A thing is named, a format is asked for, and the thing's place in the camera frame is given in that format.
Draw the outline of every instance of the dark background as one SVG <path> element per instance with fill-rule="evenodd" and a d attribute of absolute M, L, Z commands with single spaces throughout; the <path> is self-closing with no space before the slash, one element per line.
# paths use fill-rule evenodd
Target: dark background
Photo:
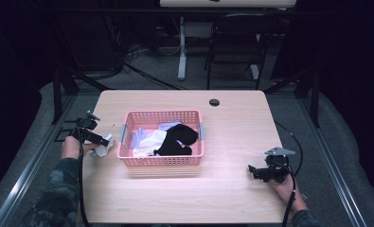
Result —
<path fill-rule="evenodd" d="M 51 2 L 66 4 L 65 1 Z M 123 1 L 122 7 L 138 7 L 133 2 Z M 0 1 L 0 181 L 38 111 L 39 90 L 52 81 L 54 72 L 63 65 L 116 70 L 121 68 L 120 47 L 126 47 L 114 39 L 118 27 L 107 26 L 107 18 L 62 17 L 53 21 L 57 26 L 52 26 L 48 17 L 29 10 L 39 7 L 38 3 Z M 101 1 L 82 3 L 101 7 Z M 138 1 L 138 4 L 149 8 L 156 3 Z M 317 56 L 324 57 L 321 58 L 321 92 L 333 102 L 353 131 L 360 148 L 361 165 L 374 186 L 374 1 L 337 4 L 301 0 L 297 5 L 297 10 L 320 9 L 339 9 L 340 17 L 318 22 L 292 20 L 273 78 L 291 77 L 310 67 Z M 75 26 L 77 20 L 83 24 Z M 161 20 L 145 16 L 114 25 L 127 27 L 134 34 L 133 39 L 155 48 L 151 31 Z"/>

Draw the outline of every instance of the gray carpet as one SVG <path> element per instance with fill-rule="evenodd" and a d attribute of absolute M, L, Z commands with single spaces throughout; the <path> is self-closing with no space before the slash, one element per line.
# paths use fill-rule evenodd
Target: gray carpet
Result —
<path fill-rule="evenodd" d="M 273 85 L 269 77 L 280 42 L 281 39 L 279 38 L 276 38 L 273 42 L 273 48 L 265 65 L 260 90 Z M 177 79 L 178 53 L 165 55 L 161 52 L 153 53 L 149 50 L 140 51 L 133 55 L 134 58 L 131 61 L 131 65 L 165 82 L 183 86 L 189 90 L 205 89 L 205 51 L 205 43 L 193 41 L 189 45 L 187 52 L 187 79 L 184 81 Z M 249 71 L 242 73 L 244 77 L 249 77 L 250 75 Z M 165 89 L 130 71 L 128 68 L 125 68 L 124 71 L 114 77 L 101 79 L 99 82 L 120 90 Z M 36 152 L 40 152 L 46 137 L 56 136 L 57 130 L 61 127 L 64 129 L 73 128 L 73 123 L 65 121 L 75 120 L 88 110 L 93 111 L 98 101 L 99 92 L 81 80 L 78 81 L 78 85 L 80 87 L 78 96 L 72 97 L 63 93 L 63 100 L 70 105 L 68 105 L 67 111 L 64 112 L 62 121 L 58 126 L 51 126 L 50 124 L 54 114 L 52 85 L 47 84 L 41 90 L 43 95 L 42 106 L 11 168 L 0 183 L 0 208 L 6 204 L 4 202 L 6 202 L 8 196 L 15 196 L 15 193 L 11 193 L 12 188 L 17 183 L 29 160 Z M 219 85 L 220 87 L 214 86 L 213 89 L 224 89 L 224 83 Z M 295 99 L 292 94 L 293 90 L 294 85 L 292 84 L 276 94 L 268 95 L 267 98 L 275 121 L 287 128 L 297 138 L 303 148 L 304 160 L 297 176 L 297 181 L 301 191 L 308 196 L 307 204 L 319 217 L 323 226 L 374 226 L 374 188 L 367 182 L 366 175 L 358 163 L 358 148 L 349 127 L 328 99 L 321 96 L 319 106 L 321 129 L 314 130 L 312 123 L 307 117 L 308 113 L 305 108 L 307 101 Z M 288 132 L 281 127 L 277 127 L 277 130 L 284 148 L 299 151 L 297 143 Z M 347 212 L 345 204 L 342 202 L 342 197 L 345 195 L 342 195 L 342 192 L 338 189 L 339 187 L 336 187 L 333 177 L 330 176 L 330 170 L 327 165 L 328 160 L 325 160 L 324 147 L 319 143 L 317 133 L 321 133 L 324 136 L 332 158 L 344 177 L 349 189 L 348 192 L 351 193 L 350 196 L 354 199 L 354 204 L 358 206 L 360 215 L 364 219 L 363 222 L 360 221 L 360 225 L 353 224 L 352 216 Z M 30 207 L 31 202 L 44 188 L 49 172 L 60 159 L 60 148 L 61 142 L 48 141 L 46 143 L 45 155 L 41 158 L 42 164 L 37 169 L 37 174 L 31 179 L 31 184 L 27 188 L 26 193 L 21 194 L 23 197 L 18 199 L 18 206 L 11 207 L 11 216 L 7 220 L 8 226 L 18 225 L 21 217 Z M 298 159 L 299 152 L 291 158 L 293 168 L 297 167 Z M 95 224 L 94 226 L 120 225 Z M 252 226 L 279 226 L 279 224 Z"/>

